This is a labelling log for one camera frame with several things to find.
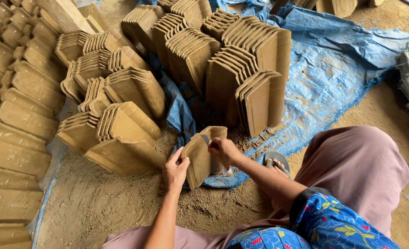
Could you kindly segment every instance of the pink pants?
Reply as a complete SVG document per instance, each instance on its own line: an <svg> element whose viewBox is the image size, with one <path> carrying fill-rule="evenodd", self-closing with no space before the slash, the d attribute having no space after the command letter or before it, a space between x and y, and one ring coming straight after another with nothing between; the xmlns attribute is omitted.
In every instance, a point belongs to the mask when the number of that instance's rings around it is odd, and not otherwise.
<svg viewBox="0 0 409 249"><path fill-rule="evenodd" d="M380 232L390 237L391 212L409 182L409 168L396 143L376 127L353 126L317 133L311 140L295 181L329 190ZM246 229L281 225L289 219L280 208L270 218L237 225L224 234L201 234L175 227L175 249L222 249ZM139 249L150 227L109 235L102 249Z"/></svg>

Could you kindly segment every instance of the red flower pattern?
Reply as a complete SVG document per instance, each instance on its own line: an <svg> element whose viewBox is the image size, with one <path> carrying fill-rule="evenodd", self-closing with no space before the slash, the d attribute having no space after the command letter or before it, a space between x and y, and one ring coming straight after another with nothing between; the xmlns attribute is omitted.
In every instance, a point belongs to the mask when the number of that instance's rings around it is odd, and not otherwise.
<svg viewBox="0 0 409 249"><path fill-rule="evenodd" d="M254 241L251 242L251 245L255 245L261 242L261 238L257 238Z"/></svg>
<svg viewBox="0 0 409 249"><path fill-rule="evenodd" d="M367 225L361 225L361 227L363 228L363 229L365 229L365 230L367 230L367 231L369 231L369 226L367 226Z"/></svg>

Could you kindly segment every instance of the sandy ground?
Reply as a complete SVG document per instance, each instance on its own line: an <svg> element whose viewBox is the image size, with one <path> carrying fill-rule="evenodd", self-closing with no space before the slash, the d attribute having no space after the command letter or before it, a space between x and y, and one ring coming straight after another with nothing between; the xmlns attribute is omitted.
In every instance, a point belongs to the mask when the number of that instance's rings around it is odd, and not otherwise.
<svg viewBox="0 0 409 249"><path fill-rule="evenodd" d="M119 21L135 5L132 0L105 0L100 11L109 25ZM358 8L348 19L367 28L398 28L409 31L409 6L399 0L386 0L374 9ZM369 91L362 102L341 116L334 127L373 125L388 133L409 165L409 117L399 92L389 84ZM168 157L176 134L164 129L156 148ZM304 151L288 158L292 175L300 168ZM146 173L120 177L68 149L45 209L37 248L97 249L107 235L133 226L150 225L162 200L164 187L159 175ZM409 184L392 214L392 239L409 248ZM236 223L249 224L267 217L270 199L248 179L228 191L201 187L180 196L177 225L204 233L230 230Z"/></svg>

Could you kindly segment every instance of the blue tarp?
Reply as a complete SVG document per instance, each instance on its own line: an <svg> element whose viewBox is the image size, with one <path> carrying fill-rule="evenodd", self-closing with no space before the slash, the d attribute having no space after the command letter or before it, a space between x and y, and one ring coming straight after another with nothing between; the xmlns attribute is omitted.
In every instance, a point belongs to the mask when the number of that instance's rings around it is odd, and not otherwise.
<svg viewBox="0 0 409 249"><path fill-rule="evenodd" d="M348 108L356 105L371 86L379 84L384 73L395 68L395 57L406 48L409 33L398 30L367 31L356 23L330 14L317 13L287 4L278 15L269 15L271 6L261 0L217 0L211 3L227 9L225 3L244 2L242 15L256 15L263 22L292 31L289 81L286 84L282 127L256 147L245 153L257 153L261 162L267 150L279 151L285 156L301 150L318 132L328 129ZM168 95L175 92L177 99L171 106L168 123L176 128L187 143L195 130L190 109L199 97L181 98L179 89L165 75ZM182 93L187 87L179 85ZM209 176L204 185L233 188L248 176L237 171L231 177Z"/></svg>

